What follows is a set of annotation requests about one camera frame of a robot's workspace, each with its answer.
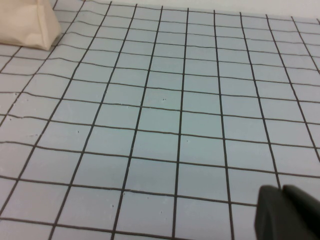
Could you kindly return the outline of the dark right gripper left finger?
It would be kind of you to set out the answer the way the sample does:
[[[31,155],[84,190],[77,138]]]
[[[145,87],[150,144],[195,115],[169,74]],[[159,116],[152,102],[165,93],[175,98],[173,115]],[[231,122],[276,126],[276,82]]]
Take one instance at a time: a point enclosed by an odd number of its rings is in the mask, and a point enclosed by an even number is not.
[[[259,189],[254,229],[258,240],[303,240],[308,237],[295,208],[279,188],[271,185]]]

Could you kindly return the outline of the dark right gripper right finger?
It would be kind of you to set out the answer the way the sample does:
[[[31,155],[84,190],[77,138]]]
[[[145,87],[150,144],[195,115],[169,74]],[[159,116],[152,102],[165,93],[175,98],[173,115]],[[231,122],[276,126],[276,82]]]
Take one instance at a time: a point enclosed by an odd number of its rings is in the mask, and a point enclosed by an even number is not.
[[[320,239],[320,201],[294,185],[284,185],[282,192],[295,207],[308,230]]]

